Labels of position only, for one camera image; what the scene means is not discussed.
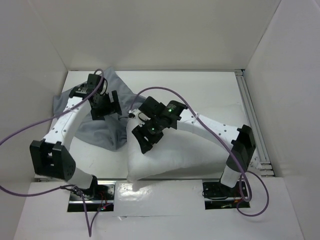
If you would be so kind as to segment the grey pillowcase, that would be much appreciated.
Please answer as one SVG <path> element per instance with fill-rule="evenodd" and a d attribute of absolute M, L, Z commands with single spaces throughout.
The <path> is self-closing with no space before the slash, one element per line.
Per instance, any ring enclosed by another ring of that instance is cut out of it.
<path fill-rule="evenodd" d="M 136 94 L 112 67 L 107 68 L 103 75 L 107 80 L 108 89 L 117 91 L 122 115 L 112 114 L 104 116 L 102 120 L 92 120 L 91 114 L 87 114 L 74 136 L 87 144 L 116 152 L 127 142 L 128 121 L 124 117 L 128 115 Z"/>

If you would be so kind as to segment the white pillow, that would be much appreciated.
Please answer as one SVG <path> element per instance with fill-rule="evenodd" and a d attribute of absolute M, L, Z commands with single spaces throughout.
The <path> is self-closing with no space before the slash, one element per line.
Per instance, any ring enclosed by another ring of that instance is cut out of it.
<path fill-rule="evenodd" d="M 194 133 L 165 129 L 164 136 L 147 153 L 141 152 L 140 145 L 132 130 L 139 120 L 127 122 L 127 180 L 142 179 L 219 179 L 229 156 L 217 144 Z"/>

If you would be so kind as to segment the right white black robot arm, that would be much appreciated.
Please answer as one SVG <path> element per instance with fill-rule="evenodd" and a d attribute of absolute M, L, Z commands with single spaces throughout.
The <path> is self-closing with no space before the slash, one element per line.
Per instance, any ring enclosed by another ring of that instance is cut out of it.
<path fill-rule="evenodd" d="M 128 113 L 130 182 L 179 169 L 214 165 L 221 172 L 220 194 L 230 196 L 256 150 L 249 126 L 218 122 L 176 100 L 163 104 L 148 97 Z"/>

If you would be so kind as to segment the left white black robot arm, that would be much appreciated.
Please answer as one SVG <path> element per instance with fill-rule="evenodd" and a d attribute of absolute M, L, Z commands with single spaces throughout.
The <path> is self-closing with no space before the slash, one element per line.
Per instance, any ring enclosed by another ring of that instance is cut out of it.
<path fill-rule="evenodd" d="M 42 140 L 34 140 L 29 146 L 35 174 L 74 185 L 77 194 L 88 200 L 97 197 L 103 189 L 96 176 L 77 168 L 69 150 L 87 115 L 93 121 L 101 121 L 104 116 L 122 113 L 118 93 L 115 90 L 108 93 L 107 88 L 103 74 L 90 73 L 86 83 L 70 91 L 66 107 L 53 128 Z"/>

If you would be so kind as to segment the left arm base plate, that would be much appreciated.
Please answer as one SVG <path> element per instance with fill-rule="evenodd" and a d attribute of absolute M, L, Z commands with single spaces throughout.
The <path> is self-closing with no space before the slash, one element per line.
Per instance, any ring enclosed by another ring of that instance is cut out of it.
<path fill-rule="evenodd" d="M 115 199 L 116 181 L 114 180 L 99 180 L 98 188 L 93 196 L 84 196 L 86 210 L 89 213 L 113 212 L 114 199 Z M 83 200 L 78 192 L 73 190 L 70 192 L 68 200 L 68 213 L 83 213 L 84 212 Z"/>

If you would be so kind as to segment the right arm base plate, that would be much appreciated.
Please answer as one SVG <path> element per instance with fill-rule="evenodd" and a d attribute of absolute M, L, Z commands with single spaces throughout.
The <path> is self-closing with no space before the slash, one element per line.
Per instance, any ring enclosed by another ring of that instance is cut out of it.
<path fill-rule="evenodd" d="M 218 181 L 204 181 L 202 183 L 202 196 L 206 210 L 225 210 L 239 208 L 250 208 L 241 196 L 239 182 L 235 187 L 229 188 Z"/>

